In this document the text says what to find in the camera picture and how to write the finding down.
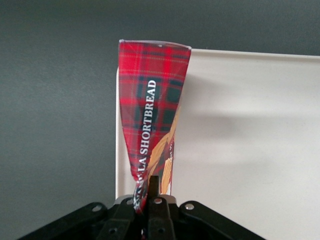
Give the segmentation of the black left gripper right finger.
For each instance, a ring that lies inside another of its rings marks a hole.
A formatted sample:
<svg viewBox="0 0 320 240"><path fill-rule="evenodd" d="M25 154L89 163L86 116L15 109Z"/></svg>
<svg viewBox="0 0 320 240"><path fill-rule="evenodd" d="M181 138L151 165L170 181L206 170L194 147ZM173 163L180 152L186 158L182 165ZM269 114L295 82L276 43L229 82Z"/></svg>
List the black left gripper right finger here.
<svg viewBox="0 0 320 240"><path fill-rule="evenodd" d="M160 194L160 186L159 176L151 176L147 194L147 239L175 240L170 205L176 204L176 198L172 195Z"/></svg>

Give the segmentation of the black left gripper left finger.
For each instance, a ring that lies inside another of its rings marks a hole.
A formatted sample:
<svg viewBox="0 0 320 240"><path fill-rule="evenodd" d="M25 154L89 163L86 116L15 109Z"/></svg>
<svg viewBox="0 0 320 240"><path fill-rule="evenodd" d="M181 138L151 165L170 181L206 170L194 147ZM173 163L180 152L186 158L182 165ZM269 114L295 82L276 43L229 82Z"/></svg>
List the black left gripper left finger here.
<svg viewBox="0 0 320 240"><path fill-rule="evenodd" d="M108 210L107 220L96 240L136 240L137 223L131 197L119 197Z"/></svg>

